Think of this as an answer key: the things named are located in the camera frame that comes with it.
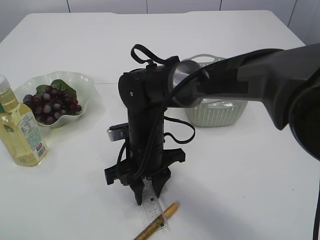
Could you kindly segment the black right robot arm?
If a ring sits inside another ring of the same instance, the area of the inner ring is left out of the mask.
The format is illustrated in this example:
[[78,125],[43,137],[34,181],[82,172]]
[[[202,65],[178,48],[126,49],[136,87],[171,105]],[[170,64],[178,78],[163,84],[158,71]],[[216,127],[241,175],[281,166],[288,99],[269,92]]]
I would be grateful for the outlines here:
[[320,46],[261,49],[200,66],[177,56],[161,59],[143,45],[147,56],[133,59],[145,68],[125,72],[118,81],[127,123],[108,129],[112,141],[124,140],[117,163],[104,171],[108,185],[119,180],[142,203],[143,178],[156,195],[171,176],[169,166],[184,162],[182,149],[164,149],[165,111],[192,108],[203,99],[263,103],[275,127],[290,126],[302,148],[320,157]]

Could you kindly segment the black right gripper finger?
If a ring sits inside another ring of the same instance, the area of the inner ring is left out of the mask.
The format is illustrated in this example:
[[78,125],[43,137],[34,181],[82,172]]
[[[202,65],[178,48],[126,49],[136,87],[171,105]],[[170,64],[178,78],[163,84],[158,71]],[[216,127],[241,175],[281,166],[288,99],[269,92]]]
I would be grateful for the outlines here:
[[152,177],[151,183],[157,198],[160,197],[162,189],[166,182],[170,179],[171,172],[161,172]]
[[132,185],[130,185],[131,190],[134,192],[136,203],[139,206],[142,204],[144,187],[145,184],[142,179],[137,179]]

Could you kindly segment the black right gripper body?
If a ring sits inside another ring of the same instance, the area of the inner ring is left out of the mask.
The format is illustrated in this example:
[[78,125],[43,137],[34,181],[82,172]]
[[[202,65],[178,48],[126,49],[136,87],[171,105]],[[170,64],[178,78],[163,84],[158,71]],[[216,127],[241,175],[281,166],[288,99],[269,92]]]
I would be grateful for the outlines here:
[[[151,155],[146,165],[142,177],[153,177],[166,170],[171,164],[175,162],[182,163],[186,160],[186,154],[181,148],[164,149],[155,155]],[[134,174],[138,170],[138,164],[132,157],[124,159],[118,165],[113,165],[104,170],[106,184],[112,185],[118,179],[117,169],[119,176],[122,178],[127,174]]]

